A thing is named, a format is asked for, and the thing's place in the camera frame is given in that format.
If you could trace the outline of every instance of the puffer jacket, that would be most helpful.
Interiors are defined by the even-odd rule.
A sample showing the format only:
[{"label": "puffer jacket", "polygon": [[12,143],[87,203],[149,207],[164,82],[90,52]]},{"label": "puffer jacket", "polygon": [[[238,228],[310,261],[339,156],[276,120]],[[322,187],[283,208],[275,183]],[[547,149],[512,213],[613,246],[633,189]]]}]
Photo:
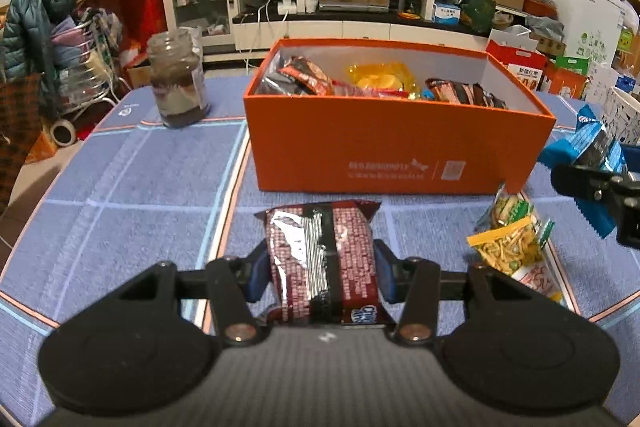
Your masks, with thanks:
[{"label": "puffer jacket", "polygon": [[78,0],[11,0],[4,24],[5,81],[42,73],[41,105],[55,116],[58,78],[53,63],[51,29],[62,22]]}]

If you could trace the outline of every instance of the orange box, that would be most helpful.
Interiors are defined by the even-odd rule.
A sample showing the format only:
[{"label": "orange box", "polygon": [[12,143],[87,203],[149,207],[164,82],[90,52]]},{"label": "orange box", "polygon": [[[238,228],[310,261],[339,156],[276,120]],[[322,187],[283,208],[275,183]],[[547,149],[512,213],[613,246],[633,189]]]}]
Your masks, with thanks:
[{"label": "orange box", "polygon": [[[283,58],[302,55],[336,80],[353,64],[399,61],[428,78],[473,84],[510,110],[394,98],[254,94]],[[556,118],[495,58],[447,46],[283,39],[244,94],[258,187],[295,192],[492,194],[521,190]]]},{"label": "orange box", "polygon": [[540,91],[551,94],[559,94],[565,98],[580,98],[587,77],[575,71],[556,68],[556,65],[548,61],[543,71]]}]

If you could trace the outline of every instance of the table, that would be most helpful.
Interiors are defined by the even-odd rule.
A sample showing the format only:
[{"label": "table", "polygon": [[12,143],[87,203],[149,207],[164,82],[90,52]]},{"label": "table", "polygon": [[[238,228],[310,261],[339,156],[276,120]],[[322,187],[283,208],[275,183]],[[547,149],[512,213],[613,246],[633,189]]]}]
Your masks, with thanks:
[{"label": "table", "polygon": [[[263,236],[258,210],[344,197],[258,190],[243,116],[247,83],[207,80],[210,118],[182,130],[162,126],[152,93],[137,89],[60,172],[0,277],[0,407],[19,424],[33,425],[51,409],[36,359],[60,322],[157,261],[194,269],[221,255],[246,255]],[[542,98],[558,118],[550,139],[571,132],[583,102]],[[620,247],[614,234],[599,239],[573,200],[553,190],[542,165],[525,194],[557,221],[550,257],[566,305],[618,344],[622,368],[606,406],[628,423],[640,412],[640,253]],[[491,197],[369,198],[383,202],[374,236],[399,257],[428,257],[447,270],[475,259],[466,237]],[[267,292],[253,311],[271,299]],[[400,310],[390,309],[396,317]],[[204,302],[185,303],[183,314],[210,331]],[[439,333],[462,320],[460,303],[442,303]]]}]

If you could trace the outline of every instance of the glass jar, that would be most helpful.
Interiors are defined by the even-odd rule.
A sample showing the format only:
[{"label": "glass jar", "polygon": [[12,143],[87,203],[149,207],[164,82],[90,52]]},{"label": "glass jar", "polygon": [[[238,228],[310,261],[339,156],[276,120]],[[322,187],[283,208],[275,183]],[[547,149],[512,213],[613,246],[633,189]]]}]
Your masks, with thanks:
[{"label": "glass jar", "polygon": [[178,28],[152,36],[146,52],[162,122],[168,127],[184,127],[207,116],[204,70],[189,30]]}]

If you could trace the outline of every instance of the white cup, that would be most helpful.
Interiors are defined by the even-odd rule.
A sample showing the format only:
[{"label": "white cup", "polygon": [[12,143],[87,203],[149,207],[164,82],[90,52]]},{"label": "white cup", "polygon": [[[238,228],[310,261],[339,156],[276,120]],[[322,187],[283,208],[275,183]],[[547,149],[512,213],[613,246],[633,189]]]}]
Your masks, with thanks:
[{"label": "white cup", "polygon": [[318,0],[305,0],[305,9],[307,13],[313,13],[318,7]]},{"label": "white cup", "polygon": [[620,143],[639,144],[640,102],[618,87],[611,87],[604,102],[602,123]]}]

